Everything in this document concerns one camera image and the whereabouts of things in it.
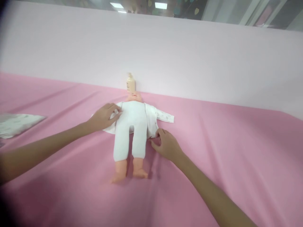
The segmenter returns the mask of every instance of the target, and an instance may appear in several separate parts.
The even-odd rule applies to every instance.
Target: light pink wall
[[[286,111],[303,119],[303,33],[12,2],[0,70]]]

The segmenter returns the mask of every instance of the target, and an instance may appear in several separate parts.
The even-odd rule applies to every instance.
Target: baby doll
[[[116,173],[112,183],[119,182],[126,177],[127,156],[129,147],[129,134],[134,133],[132,155],[134,157],[133,176],[147,178],[148,174],[143,169],[145,157],[146,139],[155,137],[158,129],[157,119],[174,122],[174,117],[155,107],[142,102],[140,93],[130,93],[126,102],[117,103],[122,109],[122,115],[116,122],[104,131],[115,136],[114,161]]]

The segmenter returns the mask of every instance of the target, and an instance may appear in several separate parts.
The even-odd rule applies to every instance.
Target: doll face
[[[142,98],[139,92],[135,91],[133,93],[130,93],[126,99],[126,101],[137,101],[142,102]]]

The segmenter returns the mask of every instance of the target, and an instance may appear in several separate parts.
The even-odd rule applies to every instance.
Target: cream bottle
[[[126,81],[126,86],[127,86],[127,91],[129,93],[135,92],[135,90],[136,90],[135,80],[134,80],[133,75],[131,73],[128,73],[128,78],[127,78],[127,81]]]

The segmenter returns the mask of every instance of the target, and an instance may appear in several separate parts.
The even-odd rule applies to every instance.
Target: pink tablecloth
[[[6,140],[6,152],[87,120],[124,90],[2,74],[1,112],[47,116]],[[173,114],[159,121],[184,152],[258,226],[303,225],[303,122],[285,113],[142,93]],[[146,145],[150,179],[114,172],[114,135],[97,132],[5,185],[16,213],[33,226],[218,226],[195,188]]]

